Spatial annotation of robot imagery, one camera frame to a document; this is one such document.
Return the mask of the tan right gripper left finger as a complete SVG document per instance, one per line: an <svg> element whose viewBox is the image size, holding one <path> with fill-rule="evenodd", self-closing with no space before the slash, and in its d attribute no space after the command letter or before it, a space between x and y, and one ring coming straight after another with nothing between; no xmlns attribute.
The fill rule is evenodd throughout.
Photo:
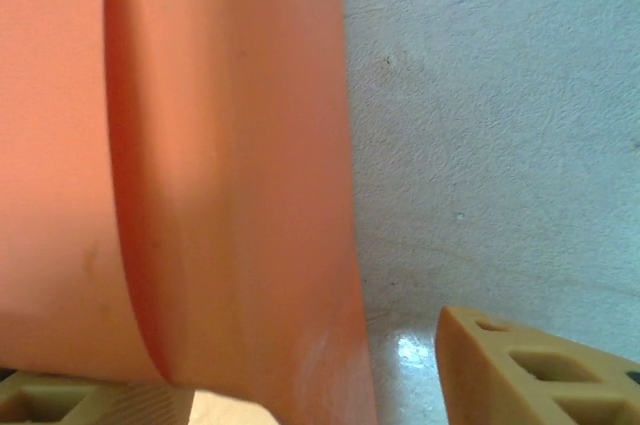
<svg viewBox="0 0 640 425"><path fill-rule="evenodd" d="M187 424L191 389L13 372L1 380L3 424Z"/></svg>

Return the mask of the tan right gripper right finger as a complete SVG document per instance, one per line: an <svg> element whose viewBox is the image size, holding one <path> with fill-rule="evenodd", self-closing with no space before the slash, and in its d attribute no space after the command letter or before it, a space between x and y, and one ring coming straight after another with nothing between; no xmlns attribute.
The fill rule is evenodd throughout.
<svg viewBox="0 0 640 425"><path fill-rule="evenodd" d="M436 360L452 424L636 424L638 363L483 311L446 306Z"/></svg>

